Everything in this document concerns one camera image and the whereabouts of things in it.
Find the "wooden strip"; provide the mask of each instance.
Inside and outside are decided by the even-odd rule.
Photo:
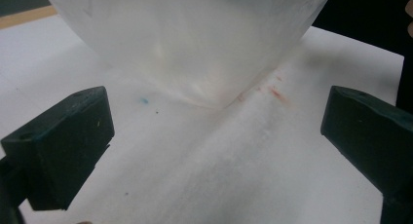
[[[56,9],[53,6],[34,9],[27,12],[17,13],[0,18],[0,29],[33,21],[36,19],[46,18],[56,15]]]

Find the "white tabletop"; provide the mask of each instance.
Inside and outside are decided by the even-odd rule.
[[[377,224],[380,192],[319,129],[332,85],[394,104],[402,60],[310,28],[267,79],[211,110],[106,64],[59,16],[0,30],[0,137],[101,85],[116,131],[69,210],[20,209],[28,224]]]

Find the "table surface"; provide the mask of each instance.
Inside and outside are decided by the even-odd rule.
[[[394,104],[402,60],[310,28],[265,80],[212,110],[111,67],[60,16],[2,29],[1,137],[101,85],[116,131],[69,210],[20,209],[29,224],[377,224],[380,192],[319,128],[332,85]]]

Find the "white bag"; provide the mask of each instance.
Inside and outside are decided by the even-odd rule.
[[[326,0],[50,0],[113,66],[194,104],[222,108],[313,23]]]

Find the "translucent plastic bag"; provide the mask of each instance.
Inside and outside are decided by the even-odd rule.
[[[50,0],[113,66],[222,108],[310,27],[326,0]]]

